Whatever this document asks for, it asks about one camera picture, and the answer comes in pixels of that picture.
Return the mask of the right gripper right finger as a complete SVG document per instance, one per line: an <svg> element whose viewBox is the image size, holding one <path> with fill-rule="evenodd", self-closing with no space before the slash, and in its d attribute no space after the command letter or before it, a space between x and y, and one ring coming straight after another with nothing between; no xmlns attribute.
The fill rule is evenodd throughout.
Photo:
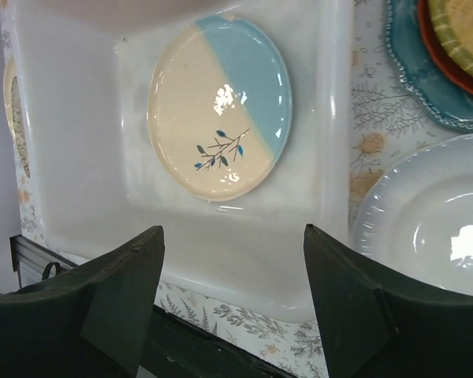
<svg viewBox="0 0 473 378"><path fill-rule="evenodd" d="M313 224L304 258L331 377L473 377L473 296L405 276Z"/></svg>

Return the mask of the speckled oval plate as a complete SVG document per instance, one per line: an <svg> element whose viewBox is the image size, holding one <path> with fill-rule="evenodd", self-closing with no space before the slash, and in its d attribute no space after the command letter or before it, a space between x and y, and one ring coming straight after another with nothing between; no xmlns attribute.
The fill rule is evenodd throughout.
<svg viewBox="0 0 473 378"><path fill-rule="evenodd" d="M17 78L14 77L11 83L11 109L13 115L13 131L15 135L15 143L17 153L19 155L20 164L27 177L30 177L30 168L28 163L28 150L25 141L22 108L20 103L20 93Z"/></svg>

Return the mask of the beige and blue plate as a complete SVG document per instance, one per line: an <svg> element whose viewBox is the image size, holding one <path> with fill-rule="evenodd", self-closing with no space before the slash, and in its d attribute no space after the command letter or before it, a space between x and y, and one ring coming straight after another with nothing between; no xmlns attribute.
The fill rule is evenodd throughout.
<svg viewBox="0 0 473 378"><path fill-rule="evenodd" d="M147 99L151 143L196 197L222 202L254 189L281 156L291 123L284 60L248 20L200 18L156 63Z"/></svg>

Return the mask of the white ribbed bowl plate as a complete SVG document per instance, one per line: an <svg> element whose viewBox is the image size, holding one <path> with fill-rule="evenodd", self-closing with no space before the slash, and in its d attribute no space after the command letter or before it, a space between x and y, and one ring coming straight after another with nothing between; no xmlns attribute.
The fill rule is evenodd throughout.
<svg viewBox="0 0 473 378"><path fill-rule="evenodd" d="M473 134L425 147L384 173L359 207L351 247L473 295Z"/></svg>

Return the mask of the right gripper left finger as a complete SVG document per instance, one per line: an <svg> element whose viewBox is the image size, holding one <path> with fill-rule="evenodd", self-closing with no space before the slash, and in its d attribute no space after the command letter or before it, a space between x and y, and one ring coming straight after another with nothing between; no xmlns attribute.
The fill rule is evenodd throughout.
<svg viewBox="0 0 473 378"><path fill-rule="evenodd" d="M134 377L164 261L153 226L48 280L0 294L0 377Z"/></svg>

